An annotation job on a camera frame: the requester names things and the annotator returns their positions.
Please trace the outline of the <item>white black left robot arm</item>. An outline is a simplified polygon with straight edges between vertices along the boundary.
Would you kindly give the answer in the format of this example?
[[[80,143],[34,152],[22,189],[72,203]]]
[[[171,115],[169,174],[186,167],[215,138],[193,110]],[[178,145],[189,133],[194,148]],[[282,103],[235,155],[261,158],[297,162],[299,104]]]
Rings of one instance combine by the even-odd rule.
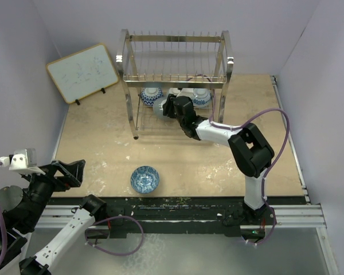
[[[27,243],[26,234],[34,229],[55,192],[81,186],[86,162],[69,164],[58,160],[20,172],[28,188],[0,189],[0,274],[52,274],[60,258],[90,226],[103,223],[106,203],[94,195],[84,197],[71,220],[34,256],[20,259]],[[5,158],[0,158],[0,167]]]

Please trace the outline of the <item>white red rimmed bowl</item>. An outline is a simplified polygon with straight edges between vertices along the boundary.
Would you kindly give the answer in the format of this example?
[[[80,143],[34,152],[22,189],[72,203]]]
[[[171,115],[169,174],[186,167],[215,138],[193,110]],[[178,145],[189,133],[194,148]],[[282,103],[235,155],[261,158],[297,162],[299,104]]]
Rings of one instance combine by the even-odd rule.
[[[169,118],[163,115],[163,104],[167,101],[166,97],[161,97],[156,99],[153,103],[153,113],[154,115],[162,121],[172,121],[172,118]]]

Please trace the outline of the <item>red zigzag patterned bowl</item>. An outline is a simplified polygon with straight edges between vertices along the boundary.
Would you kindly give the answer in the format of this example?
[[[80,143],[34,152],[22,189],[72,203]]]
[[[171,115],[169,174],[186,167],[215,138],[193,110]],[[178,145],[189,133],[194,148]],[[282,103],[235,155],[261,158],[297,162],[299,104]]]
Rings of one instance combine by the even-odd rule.
[[[140,96],[144,105],[152,107],[157,99],[163,97],[163,92],[161,88],[143,88]]]

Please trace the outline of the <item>light green celadon bowl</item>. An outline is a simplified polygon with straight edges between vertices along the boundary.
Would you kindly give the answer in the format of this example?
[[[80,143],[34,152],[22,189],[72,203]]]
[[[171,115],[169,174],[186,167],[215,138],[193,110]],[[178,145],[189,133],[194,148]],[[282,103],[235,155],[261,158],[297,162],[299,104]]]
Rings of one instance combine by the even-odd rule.
[[[167,98],[176,98],[180,94],[181,90],[178,88],[170,88],[167,92]]]

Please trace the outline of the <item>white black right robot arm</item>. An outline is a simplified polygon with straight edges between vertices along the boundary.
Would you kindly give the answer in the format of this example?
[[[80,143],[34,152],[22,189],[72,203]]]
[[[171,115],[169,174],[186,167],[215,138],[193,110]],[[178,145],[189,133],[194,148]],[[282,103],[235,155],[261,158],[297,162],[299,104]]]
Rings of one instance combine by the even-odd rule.
[[[262,220],[267,202],[265,177],[275,153],[258,127],[253,123],[238,127],[214,124],[196,114],[192,99],[187,96],[168,95],[163,115],[176,119],[189,138],[230,148],[237,168],[245,176],[244,219],[250,224]]]

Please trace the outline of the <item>blue floral bowl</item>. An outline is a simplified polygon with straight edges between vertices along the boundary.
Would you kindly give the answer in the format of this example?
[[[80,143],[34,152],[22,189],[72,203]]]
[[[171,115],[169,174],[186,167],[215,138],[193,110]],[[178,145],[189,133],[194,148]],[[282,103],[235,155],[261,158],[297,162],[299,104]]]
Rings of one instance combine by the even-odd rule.
[[[205,88],[194,88],[192,91],[192,102],[197,108],[205,108],[209,105],[212,96],[210,90]]]

